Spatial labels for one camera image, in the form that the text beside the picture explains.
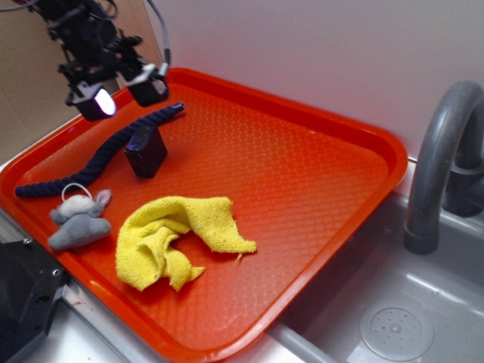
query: sink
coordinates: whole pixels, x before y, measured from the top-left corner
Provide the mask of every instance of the sink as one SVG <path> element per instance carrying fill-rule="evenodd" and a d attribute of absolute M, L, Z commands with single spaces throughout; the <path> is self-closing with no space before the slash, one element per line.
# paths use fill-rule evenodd
<path fill-rule="evenodd" d="M 416 255 L 407 204 L 391 194 L 269 333 L 306 361 L 484 361 L 482 226 L 442 212 L 439 248 Z"/>

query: sink drain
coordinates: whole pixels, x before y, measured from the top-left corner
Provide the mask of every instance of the sink drain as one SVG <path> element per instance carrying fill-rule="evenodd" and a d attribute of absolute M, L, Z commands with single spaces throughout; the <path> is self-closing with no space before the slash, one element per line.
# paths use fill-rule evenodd
<path fill-rule="evenodd" d="M 366 346 L 389 361 L 410 361 L 432 344 L 429 317 L 410 302 L 392 299 L 377 302 L 361 317 L 360 334 Z"/>

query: navy rope toy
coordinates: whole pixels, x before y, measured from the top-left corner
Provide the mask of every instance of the navy rope toy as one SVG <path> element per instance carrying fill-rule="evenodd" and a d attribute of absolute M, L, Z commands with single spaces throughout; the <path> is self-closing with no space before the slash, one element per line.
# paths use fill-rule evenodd
<path fill-rule="evenodd" d="M 78 183 L 82 186 L 91 184 L 106 168 L 114 154 L 133 136 L 141 125 L 160 126 L 170 121 L 185 109 L 182 102 L 162 108 L 120 129 L 108 138 L 95 152 L 83 170 L 63 179 L 24 185 L 15 188 L 18 197 L 35 198 L 61 195 L 66 185 Z"/>

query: sink faucet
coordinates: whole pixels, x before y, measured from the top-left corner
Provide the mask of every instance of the sink faucet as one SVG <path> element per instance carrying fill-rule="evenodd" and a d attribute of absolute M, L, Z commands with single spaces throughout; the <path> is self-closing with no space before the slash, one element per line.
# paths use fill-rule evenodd
<path fill-rule="evenodd" d="M 433 114 L 417 160 L 408 201 L 407 250 L 428 254 L 439 243 L 440 209 L 474 216 L 484 209 L 484 90 L 454 84 Z"/>

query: yellow towel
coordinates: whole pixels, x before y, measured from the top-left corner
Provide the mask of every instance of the yellow towel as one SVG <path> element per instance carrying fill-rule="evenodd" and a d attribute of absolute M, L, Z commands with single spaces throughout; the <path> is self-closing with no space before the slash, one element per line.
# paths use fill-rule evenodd
<path fill-rule="evenodd" d="M 119 230 L 116 272 L 142 291 L 161 277 L 177 291 L 199 277 L 204 267 L 193 267 L 188 258 L 169 244 L 191 229 L 219 253 L 254 253 L 256 242 L 244 240 L 226 197 L 196 199 L 164 197 L 136 210 Z"/>

